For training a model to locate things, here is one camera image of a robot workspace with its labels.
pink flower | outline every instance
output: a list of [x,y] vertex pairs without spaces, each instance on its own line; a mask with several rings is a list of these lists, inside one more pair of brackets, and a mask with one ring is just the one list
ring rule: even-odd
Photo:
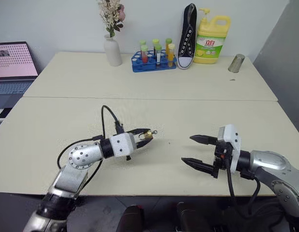
[[125,20],[125,18],[126,18],[126,15],[125,15],[125,13],[124,13],[124,9],[125,9],[125,7],[124,7],[124,5],[123,4],[120,4],[119,5],[119,9],[118,9],[118,12],[119,12],[119,17],[118,17],[118,19],[119,19],[119,21],[124,21]]

table surface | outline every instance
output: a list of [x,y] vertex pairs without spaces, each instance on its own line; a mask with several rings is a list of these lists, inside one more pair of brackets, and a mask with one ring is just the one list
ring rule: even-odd
[[131,56],[110,67],[103,53],[60,52],[25,93],[25,97],[119,98],[162,100],[277,101],[248,57],[239,73],[228,66],[193,63],[187,70],[134,73]]
[[[277,102],[22,98],[0,126],[0,192],[45,194],[58,172],[60,151],[101,134],[103,104],[126,130],[146,127],[158,134],[130,161],[106,159],[82,194],[229,195],[225,171],[214,179],[181,161],[193,157],[211,164],[214,146],[189,136],[217,136],[219,127],[229,123],[242,136],[243,150],[278,152],[299,169],[299,133]],[[106,131],[108,136],[115,132],[110,116]],[[256,187],[239,173],[233,183],[237,195],[251,195]],[[272,192],[262,185],[260,194]]]

bottle handle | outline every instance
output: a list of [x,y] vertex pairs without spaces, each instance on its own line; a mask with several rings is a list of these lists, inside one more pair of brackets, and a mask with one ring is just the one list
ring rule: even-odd
[[222,27],[226,27],[226,28],[229,28],[229,27],[230,27],[230,25],[231,25],[231,18],[230,18],[229,16],[224,16],[224,15],[218,15],[218,16],[215,16],[215,17],[212,19],[211,23],[212,23],[213,25],[216,25],[217,21],[219,21],[219,20],[221,20],[221,21],[225,21],[225,22],[226,22],[225,25],[220,25],[220,26],[222,26]]

black sneaker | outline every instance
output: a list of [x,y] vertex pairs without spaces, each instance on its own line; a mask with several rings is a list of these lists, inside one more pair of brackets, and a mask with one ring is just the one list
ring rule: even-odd
[[196,49],[196,24],[197,8],[192,3],[183,12],[182,37],[177,52],[177,65],[180,69],[187,69],[193,61]]

laptop screen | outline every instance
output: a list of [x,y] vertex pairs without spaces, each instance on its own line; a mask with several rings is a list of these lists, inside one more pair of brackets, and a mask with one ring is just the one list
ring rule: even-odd
[[38,76],[26,42],[0,43],[0,81]]

